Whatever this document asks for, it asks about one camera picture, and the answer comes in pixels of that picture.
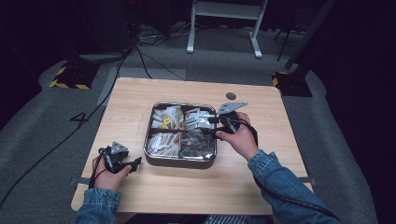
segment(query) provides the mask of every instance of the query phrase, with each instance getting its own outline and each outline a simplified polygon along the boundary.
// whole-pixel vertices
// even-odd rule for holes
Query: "denim jacket sleeve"
[[[274,152],[267,155],[260,150],[251,158],[247,166],[253,176],[272,192],[327,209],[326,205],[294,173],[280,165]],[[340,223],[337,219],[326,216],[317,210],[281,201],[263,191],[262,197],[271,204],[274,215],[283,224]]]
[[[116,223],[121,194],[111,189],[87,189],[76,223]]]

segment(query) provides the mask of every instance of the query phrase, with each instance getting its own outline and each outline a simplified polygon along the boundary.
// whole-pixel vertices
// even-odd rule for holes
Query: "stand leg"
[[[274,41],[277,40],[277,38],[280,36],[280,33],[282,33],[282,30],[280,30],[279,33],[277,33],[276,37],[274,38]]]
[[[280,49],[279,55],[277,56],[277,59],[276,59],[277,62],[279,62],[280,56],[282,56],[283,49],[285,48],[285,45],[289,39],[289,35],[290,35],[290,31],[288,31],[288,33],[286,34],[285,40],[283,41],[282,49]]]
[[[262,1],[262,7],[260,8],[259,16],[256,20],[256,25],[254,27],[254,32],[249,32],[249,38],[251,45],[254,50],[254,54],[256,55],[256,58],[262,58],[262,51],[260,50],[259,43],[257,42],[257,33],[260,30],[260,25],[262,24],[262,16],[264,15],[265,11],[265,6],[267,5],[267,0]]]
[[[187,44],[187,52],[194,52],[194,41],[195,41],[195,10],[196,10],[196,0],[192,2],[191,8],[191,28],[189,35],[189,43]]]

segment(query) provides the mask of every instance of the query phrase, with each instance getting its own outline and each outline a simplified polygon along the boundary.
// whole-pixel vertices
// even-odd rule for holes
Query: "black cable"
[[[247,126],[249,129],[250,128],[253,128],[247,121],[245,121],[244,119],[239,119],[239,120],[231,120],[231,121],[236,121],[236,122],[239,122],[239,123],[241,123],[241,124],[243,124],[243,125],[245,125],[245,126]]]
[[[299,200],[295,200],[295,199],[284,197],[284,196],[282,196],[280,194],[272,192],[271,190],[269,190],[268,188],[263,186],[256,177],[254,177],[254,181],[256,182],[257,186],[259,186],[259,188],[262,191],[264,191],[266,194],[268,194],[268,195],[270,195],[270,196],[272,196],[274,198],[277,198],[277,199],[282,200],[282,201],[287,202],[287,203],[293,203],[293,204],[296,204],[296,205],[299,205],[299,206],[302,206],[302,207],[306,207],[306,208],[310,208],[310,209],[319,211],[319,212],[323,213],[324,215],[326,215],[328,217],[333,217],[333,218],[339,220],[338,217],[334,213],[332,213],[331,211],[327,210],[326,208],[318,206],[318,205],[316,205],[314,203],[307,203],[307,202],[302,202],[302,201],[299,201]]]
[[[99,107],[106,101],[106,98],[110,95],[110,93],[112,92],[114,85],[116,83],[117,77],[120,74],[120,67],[122,66],[123,62],[126,59],[126,56],[120,60],[119,64],[117,65],[117,74],[114,78],[113,84],[110,88],[110,91],[108,92],[108,94],[106,95],[105,99],[91,112],[91,114],[84,119],[75,130],[73,130],[69,135],[66,136],[66,138],[64,138],[64,140],[62,140],[58,145],[56,145],[53,149],[51,149],[49,152],[47,152],[43,157],[41,157],[38,161],[36,161],[27,171],[25,171],[20,178],[18,178],[18,180],[12,185],[12,187],[7,191],[6,195],[3,197],[2,201],[0,202],[0,210],[3,208],[3,205],[7,199],[7,197],[9,196],[9,194],[11,193],[12,190],[15,189],[15,187],[21,182],[21,180],[23,180],[40,162],[42,162],[44,159],[46,159],[48,157],[49,154],[51,154],[53,151],[55,151],[58,147],[60,147],[65,141],[67,141],[76,131],[78,131],[79,128],[82,127],[82,125],[85,124],[85,122],[87,122],[90,117],[99,109]]]
[[[146,67],[145,60],[143,59],[142,52],[140,52],[140,49],[137,46],[134,46],[134,47],[137,49],[137,52],[139,52],[140,59],[142,60],[143,67],[145,68],[147,75],[149,76],[149,78],[152,79],[152,76],[149,74],[149,71]]]
[[[151,43],[142,41],[142,38],[154,38],[154,41]],[[151,47],[151,46],[158,46],[157,42],[164,38],[163,34],[157,34],[151,29],[143,29],[141,30],[139,37],[137,38],[136,44],[143,47]]]
[[[186,80],[186,79],[184,79],[183,77],[180,77],[180,76],[178,76],[176,73],[172,72],[172,71],[171,71],[169,68],[167,68],[165,65],[163,65],[163,64],[161,64],[161,63],[155,61],[155,59],[153,59],[152,57],[148,56],[147,54],[145,54],[145,53],[143,53],[143,52],[140,52],[140,53],[141,53],[142,55],[144,55],[144,56],[150,58],[150,59],[151,59],[152,61],[154,61],[155,63],[159,64],[161,67],[163,67],[164,69],[166,69],[166,71],[172,73],[172,74],[175,75],[176,77],[179,77],[180,79],[182,79],[182,80],[184,80],[184,81]]]
[[[159,39],[157,39],[157,38],[158,38],[158,36],[154,38],[154,42],[153,43],[143,42],[140,39],[136,43],[138,45],[140,45],[140,46],[143,46],[143,47],[152,47],[152,46],[160,46],[161,44],[163,44],[164,42],[169,40],[169,38],[163,37],[163,35],[161,35],[161,37]]]
[[[103,154],[100,154],[100,156],[96,159],[96,164],[93,166],[92,174],[91,174],[91,178],[90,178],[90,184],[88,185],[89,189],[92,189],[95,185],[95,179],[96,179],[95,174],[96,174],[96,170],[98,169],[99,162],[102,159],[102,157],[103,157]]]
[[[99,174],[97,174],[96,176],[95,176],[95,180],[97,179],[97,177],[99,176],[99,175],[101,175],[104,171],[106,171],[107,169],[104,169],[103,171],[101,171],[101,172],[99,172]]]

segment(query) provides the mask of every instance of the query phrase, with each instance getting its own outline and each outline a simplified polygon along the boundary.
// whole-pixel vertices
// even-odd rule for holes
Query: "jacket cuff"
[[[118,209],[121,193],[111,189],[87,189],[84,192],[83,204],[96,204]]]
[[[259,150],[247,163],[247,167],[253,173],[254,177],[267,176],[274,170],[281,168],[275,152],[266,154],[263,150]]]

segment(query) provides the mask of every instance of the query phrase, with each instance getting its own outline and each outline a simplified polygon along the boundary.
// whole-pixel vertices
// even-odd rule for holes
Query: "hazard tape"
[[[80,89],[80,90],[90,90],[91,84],[82,84],[82,83],[67,83],[67,82],[60,82],[59,80],[62,79],[63,76],[70,76],[67,74],[67,63],[64,63],[59,69],[58,73],[55,75],[55,78],[49,84],[50,87],[58,87],[58,88],[65,88],[65,89]]]
[[[279,75],[286,75],[287,76],[287,75],[290,75],[290,73],[287,73],[287,72],[274,72],[272,74],[273,85],[274,85],[274,87],[276,87],[280,91],[279,82],[277,81],[277,78],[276,78]]]

